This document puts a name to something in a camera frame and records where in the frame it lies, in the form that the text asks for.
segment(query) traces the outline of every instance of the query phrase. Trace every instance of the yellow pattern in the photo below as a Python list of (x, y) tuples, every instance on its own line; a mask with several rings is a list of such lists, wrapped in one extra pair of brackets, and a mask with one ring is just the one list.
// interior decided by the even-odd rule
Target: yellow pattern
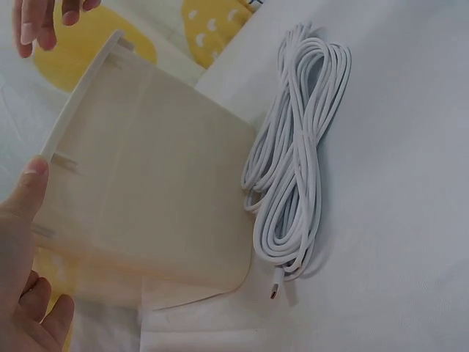
[(54, 86), (71, 92), (103, 44), (117, 29), (136, 47), (136, 53), (156, 63), (157, 54), (152, 42), (134, 25), (105, 6), (81, 13), (80, 21), (72, 26), (62, 25), (60, 4), (54, 10), (57, 47), (44, 51), (37, 47), (34, 63)]
[(252, 16), (238, 0), (184, 0), (181, 7), (189, 49), (202, 67), (209, 67)]

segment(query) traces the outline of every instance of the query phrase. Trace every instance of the human hand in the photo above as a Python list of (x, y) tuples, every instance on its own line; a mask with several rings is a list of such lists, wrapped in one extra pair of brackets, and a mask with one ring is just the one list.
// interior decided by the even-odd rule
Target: human hand
[[(80, 6), (83, 11), (98, 7), (101, 0), (63, 0), (62, 23), (73, 26), (80, 18)], [(53, 9), (55, 0), (14, 0), (12, 11), (13, 34), (21, 57), (30, 57), (32, 42), (44, 50), (52, 50), (57, 44), (53, 28)]]
[(0, 351), (60, 352), (73, 319), (69, 296), (61, 296), (45, 317), (51, 286), (31, 270), (30, 227), (47, 182), (47, 161), (33, 158), (11, 196), (0, 204)]

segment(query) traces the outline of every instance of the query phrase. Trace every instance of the cable plug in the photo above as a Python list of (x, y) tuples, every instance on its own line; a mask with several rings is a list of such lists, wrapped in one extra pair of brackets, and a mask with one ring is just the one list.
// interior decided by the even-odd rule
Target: cable plug
[(285, 271), (281, 266), (277, 266), (273, 273), (273, 284), (272, 292), (270, 293), (270, 299), (274, 299), (277, 296), (277, 292), (280, 285), (284, 283)]

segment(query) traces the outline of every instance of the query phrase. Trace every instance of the coiled cable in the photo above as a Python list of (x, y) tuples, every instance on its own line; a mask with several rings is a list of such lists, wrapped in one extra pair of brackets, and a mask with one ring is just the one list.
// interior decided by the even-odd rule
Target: coiled cable
[(312, 25), (287, 32), (278, 50), (279, 86), (246, 161), (245, 209), (256, 214), (254, 250), (277, 269), (271, 298), (308, 265), (321, 216), (317, 145), (350, 75), (348, 48), (314, 37)]

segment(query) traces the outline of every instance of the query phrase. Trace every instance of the white bedsheet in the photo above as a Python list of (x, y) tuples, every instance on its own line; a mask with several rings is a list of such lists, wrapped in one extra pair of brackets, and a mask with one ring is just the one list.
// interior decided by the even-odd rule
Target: white bedsheet
[(312, 269), (268, 301), (238, 292), (149, 313), (142, 351), (465, 351), (469, 345), (469, 3), (271, 0), (197, 88), (249, 122), (276, 87), (284, 32), (309, 18), (352, 72), (320, 146)]

